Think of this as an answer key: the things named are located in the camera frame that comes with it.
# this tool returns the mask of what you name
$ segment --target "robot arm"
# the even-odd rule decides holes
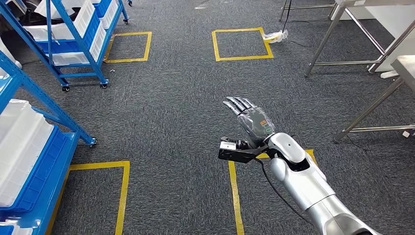
[[[337,198],[325,175],[301,146],[274,125],[262,109],[246,99],[224,101],[248,134],[248,142],[221,138],[219,158],[247,163],[261,153],[271,158],[271,171],[321,235],[379,235]]]
[[[268,147],[278,151],[271,159],[272,173],[321,235],[379,235],[341,203],[325,175],[291,136],[274,134]]]

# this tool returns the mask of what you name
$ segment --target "crumpled plastic bag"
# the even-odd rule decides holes
[[[284,30],[284,32],[282,32],[282,30],[280,30],[279,32],[270,33],[270,34],[263,34],[262,35],[262,39],[266,43],[279,43],[282,40],[287,39],[287,37],[288,37],[288,31],[287,30]]]

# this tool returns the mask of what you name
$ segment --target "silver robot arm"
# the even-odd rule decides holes
[[[321,235],[380,235],[357,218],[337,198],[325,175],[303,148],[289,135],[271,135],[268,147],[271,171]]]

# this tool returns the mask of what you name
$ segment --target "black cable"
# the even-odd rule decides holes
[[[281,198],[281,200],[282,201],[284,201],[285,202],[285,204],[287,204],[287,206],[291,209],[291,210],[293,210],[299,217],[301,217],[304,221],[306,221],[307,223],[309,223],[309,224],[311,224],[311,225],[313,225],[310,221],[308,221],[306,218],[304,218],[300,213],[298,213],[298,211],[296,211],[296,209],[294,209],[291,205],[290,205],[290,203],[288,203],[287,202],[287,200],[285,200],[283,197],[282,197],[282,195],[278,192],[278,190],[274,187],[274,185],[271,183],[271,180],[270,180],[270,178],[268,177],[268,174],[267,174],[267,172],[265,171],[265,168],[264,168],[264,163],[260,160],[260,159],[257,159],[257,158],[253,158],[255,161],[257,161],[257,162],[259,162],[260,164],[261,164],[261,168],[262,168],[262,172],[264,172],[264,175],[265,175],[265,178],[267,178],[267,181],[268,181],[268,183],[271,185],[271,187],[273,188],[273,190],[275,191],[275,193],[277,193],[277,195],[278,195],[278,197],[280,197]]]
[[[295,42],[295,41],[292,41],[292,40],[289,40],[290,42],[292,42],[292,43],[294,43],[294,44],[297,44],[297,45],[299,45],[299,46],[302,46],[302,47],[312,47],[312,46],[306,46],[306,45],[303,45],[303,44],[301,44],[301,43],[298,43],[298,42]]]
[[[287,19],[285,19],[284,26],[282,27],[282,33],[284,33],[285,24],[286,24],[286,23],[287,23],[287,21],[288,21],[288,16],[290,15],[290,10],[291,10],[291,0],[290,0],[290,4],[288,5]]]
[[[24,63],[22,64],[22,66],[23,66],[23,65],[27,65],[27,64],[31,64],[31,63],[35,63],[35,62],[40,62],[40,60],[33,60],[33,61],[29,61],[29,62],[24,62]]]
[[[362,149],[363,151],[371,151],[370,149],[365,149],[365,148],[360,147],[360,146],[358,146],[357,144],[355,144],[355,143],[354,143],[354,142],[350,139],[349,135],[346,135],[346,137],[350,140],[350,142],[351,142],[351,144],[352,144],[352,145],[354,145],[354,146],[356,146],[356,147],[358,147],[358,148]]]

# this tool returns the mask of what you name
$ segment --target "metal table leg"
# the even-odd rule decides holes
[[[282,6],[282,8],[281,8],[281,14],[280,14],[280,16],[279,16],[279,21],[281,21],[281,20],[282,20],[282,16],[284,15],[285,6],[287,5],[287,1],[288,1],[288,0],[285,0],[285,1],[284,1],[284,5],[283,5],[283,6]]]
[[[392,84],[389,85],[388,88],[386,88],[386,90],[380,96],[376,98],[376,100],[371,105],[369,105],[359,116],[357,116],[347,128],[343,129],[342,132],[334,137],[334,142],[339,143],[345,135],[351,132],[357,124],[365,119],[377,106],[379,106],[403,83],[404,80],[401,77],[398,77]]]
[[[336,7],[338,6],[338,4],[337,3],[334,3],[334,6],[333,6],[333,8],[331,9],[331,11],[330,11],[330,14],[328,14],[328,19],[330,20],[331,19],[331,17],[333,16],[333,14],[334,14],[334,11],[336,10]]]
[[[323,38],[322,42],[320,43],[320,46],[319,46],[319,48],[317,49],[316,54],[314,54],[313,59],[312,59],[312,60],[311,60],[311,62],[308,64],[308,68],[307,68],[307,70],[306,70],[306,71],[305,71],[305,73],[304,73],[304,76],[305,76],[305,77],[308,77],[308,76],[310,75],[310,72],[311,72],[311,70],[313,69],[314,64],[316,63],[316,61],[317,61],[318,57],[320,56],[320,54],[321,54],[321,52],[322,52],[322,50],[323,50],[323,48],[324,48],[325,43],[327,42],[328,38],[330,37],[331,32],[333,31],[334,27],[335,27],[335,26],[337,25],[337,23],[339,22],[340,17],[343,15],[343,13],[344,13],[345,9],[346,9],[346,8],[345,8],[344,6],[339,7],[339,10],[338,10],[338,11],[336,12],[336,14],[334,15],[333,22],[331,23],[330,27],[328,28],[327,32],[325,33],[325,36],[324,36],[324,38]]]
[[[379,63],[373,64],[369,68],[370,73],[375,73],[375,70],[387,59],[387,57],[392,54],[392,52],[403,42],[403,40],[412,32],[412,30],[415,28],[415,21],[413,21],[409,27],[397,38],[389,47],[385,50],[385,54],[381,55],[377,61]]]

